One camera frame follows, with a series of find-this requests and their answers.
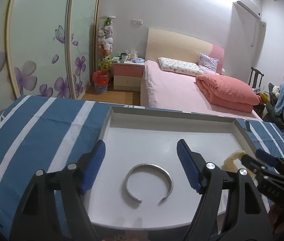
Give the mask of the yellow wristwatch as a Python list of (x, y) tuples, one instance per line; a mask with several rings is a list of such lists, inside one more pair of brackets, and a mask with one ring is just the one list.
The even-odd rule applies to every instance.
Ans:
[(228, 156), (227, 159), (224, 160), (221, 169), (225, 171), (230, 171), (236, 173), (239, 169), (246, 169), (250, 175), (250, 177), (254, 180), (256, 176), (252, 171), (247, 169), (241, 163), (242, 156), (246, 155), (247, 153), (244, 150), (238, 150)]

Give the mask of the folded salmon duvet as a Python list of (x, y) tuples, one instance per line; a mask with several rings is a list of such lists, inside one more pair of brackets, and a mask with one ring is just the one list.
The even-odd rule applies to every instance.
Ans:
[(195, 83), (210, 104), (251, 113), (259, 96), (245, 82), (229, 76), (203, 74)]

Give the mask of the blue white striped tablecloth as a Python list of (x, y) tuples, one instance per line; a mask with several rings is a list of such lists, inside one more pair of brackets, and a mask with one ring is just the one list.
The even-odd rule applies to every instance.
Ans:
[[(112, 107), (187, 113), (40, 96), (22, 96), (3, 112), (0, 117), (0, 232), (3, 236), (10, 234), (17, 205), (35, 171), (58, 171), (90, 152), (100, 140), (103, 123)], [(221, 118), (234, 119), (254, 149), (262, 148), (284, 158), (284, 136), (276, 125)]]

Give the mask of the dark wooden chair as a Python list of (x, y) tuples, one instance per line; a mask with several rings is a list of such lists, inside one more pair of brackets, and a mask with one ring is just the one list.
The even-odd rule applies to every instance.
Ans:
[(261, 71), (251, 67), (248, 85), (250, 85), (252, 89), (259, 88), (262, 84), (263, 76), (264, 74)]

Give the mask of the purple floral pillow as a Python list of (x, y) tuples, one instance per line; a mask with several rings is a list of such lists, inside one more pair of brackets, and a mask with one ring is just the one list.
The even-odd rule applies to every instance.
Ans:
[(216, 73), (217, 67), (219, 64), (219, 60), (215, 58), (211, 58), (203, 53), (199, 53), (199, 61), (198, 66), (201, 70), (203, 70), (205, 73)]

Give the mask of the grey cardboard tray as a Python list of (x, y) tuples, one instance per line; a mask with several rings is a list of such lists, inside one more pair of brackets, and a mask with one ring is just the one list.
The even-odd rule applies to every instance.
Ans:
[(122, 230), (166, 230), (189, 225), (201, 199), (190, 187), (177, 142), (222, 166), (254, 145), (234, 119), (112, 107), (99, 135), (106, 154), (85, 197), (90, 220)]

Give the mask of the bed with pink sheet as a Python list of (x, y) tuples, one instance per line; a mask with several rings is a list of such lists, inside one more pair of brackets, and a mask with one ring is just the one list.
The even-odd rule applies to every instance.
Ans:
[(196, 85), (195, 77), (163, 71), (157, 62), (151, 60), (145, 63), (141, 78), (140, 104), (144, 107), (262, 121), (255, 111), (245, 113), (210, 104)]

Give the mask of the white patterned pillow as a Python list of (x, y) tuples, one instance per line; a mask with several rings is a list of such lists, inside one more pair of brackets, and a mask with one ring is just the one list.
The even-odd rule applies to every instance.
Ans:
[(162, 71), (174, 72), (193, 77), (204, 74), (204, 72), (195, 63), (165, 57), (158, 58), (158, 61)]

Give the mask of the beige pink headboard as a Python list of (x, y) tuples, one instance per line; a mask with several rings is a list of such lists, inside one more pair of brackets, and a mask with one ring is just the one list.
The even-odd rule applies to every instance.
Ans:
[(224, 49), (210, 42), (180, 33), (150, 28), (146, 45), (146, 60), (157, 61), (160, 57), (198, 63), (203, 53), (219, 60), (216, 72), (221, 73)]

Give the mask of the pink nightstand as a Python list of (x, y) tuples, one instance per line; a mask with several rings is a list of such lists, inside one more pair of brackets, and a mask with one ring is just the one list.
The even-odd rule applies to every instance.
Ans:
[(114, 62), (114, 90), (140, 91), (145, 63)]

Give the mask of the red waste bin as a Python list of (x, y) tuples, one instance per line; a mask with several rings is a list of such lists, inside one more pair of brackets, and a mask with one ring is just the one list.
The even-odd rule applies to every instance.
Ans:
[(108, 71), (96, 71), (93, 73), (92, 79), (97, 93), (104, 93), (107, 91), (110, 79)]

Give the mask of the white mug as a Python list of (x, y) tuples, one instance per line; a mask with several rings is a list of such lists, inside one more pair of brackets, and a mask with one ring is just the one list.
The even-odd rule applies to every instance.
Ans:
[(121, 55), (121, 62), (125, 62), (125, 61), (128, 61), (128, 54), (122, 54)]

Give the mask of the sliding wardrobe with purple flowers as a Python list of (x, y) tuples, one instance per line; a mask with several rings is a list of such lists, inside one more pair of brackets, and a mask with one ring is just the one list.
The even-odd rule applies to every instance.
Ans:
[(18, 97), (81, 99), (98, 0), (0, 0), (0, 115)]

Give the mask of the plush toy tower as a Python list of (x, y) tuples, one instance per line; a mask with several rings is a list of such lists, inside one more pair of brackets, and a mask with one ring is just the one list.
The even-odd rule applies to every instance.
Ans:
[(113, 53), (113, 21), (115, 16), (102, 16), (98, 19), (97, 30), (97, 67), (98, 70), (109, 71)]

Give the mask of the wall socket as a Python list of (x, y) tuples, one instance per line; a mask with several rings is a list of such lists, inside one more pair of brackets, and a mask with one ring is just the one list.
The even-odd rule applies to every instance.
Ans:
[(132, 19), (131, 23), (134, 24), (134, 25), (142, 25), (143, 24), (143, 20)]

